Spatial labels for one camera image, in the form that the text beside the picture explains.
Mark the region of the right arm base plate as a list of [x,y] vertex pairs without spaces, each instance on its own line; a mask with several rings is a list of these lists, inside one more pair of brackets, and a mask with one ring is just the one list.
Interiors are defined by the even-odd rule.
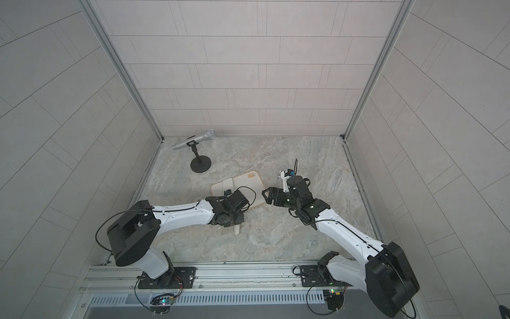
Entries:
[[319,265],[298,265],[292,269],[294,275],[301,280],[303,287],[350,287],[350,284],[333,279],[325,271],[325,267]]

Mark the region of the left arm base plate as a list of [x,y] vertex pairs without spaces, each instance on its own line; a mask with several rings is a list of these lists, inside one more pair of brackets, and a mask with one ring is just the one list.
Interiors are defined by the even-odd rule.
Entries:
[[158,279],[151,279],[143,272],[139,276],[137,288],[142,290],[193,288],[196,272],[196,267],[175,267],[173,272],[167,271]]

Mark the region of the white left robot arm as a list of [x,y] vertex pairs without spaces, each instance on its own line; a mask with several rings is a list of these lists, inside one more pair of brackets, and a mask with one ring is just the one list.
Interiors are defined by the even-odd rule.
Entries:
[[121,213],[106,231],[115,264],[118,267],[134,266],[159,282],[173,280],[175,270],[170,257],[151,247],[158,236],[194,225],[240,225],[249,207],[249,200],[240,191],[176,206],[140,201]]

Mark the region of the beige cutting board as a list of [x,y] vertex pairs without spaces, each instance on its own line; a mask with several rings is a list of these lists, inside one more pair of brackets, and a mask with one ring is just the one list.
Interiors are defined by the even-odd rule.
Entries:
[[266,203],[262,196],[262,191],[265,190],[265,187],[257,171],[250,171],[234,178],[227,178],[211,186],[213,196],[222,196],[227,190],[232,192],[240,190],[249,202],[252,203],[251,209]]

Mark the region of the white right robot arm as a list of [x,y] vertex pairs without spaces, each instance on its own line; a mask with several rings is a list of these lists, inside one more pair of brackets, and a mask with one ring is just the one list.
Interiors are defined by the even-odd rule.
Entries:
[[352,257],[330,252],[320,260],[324,280],[348,283],[366,292],[389,318],[395,317],[420,290],[417,277],[403,249],[365,235],[342,219],[329,204],[316,199],[307,186],[283,190],[269,187],[262,193],[267,204],[294,211],[306,226],[329,236]]

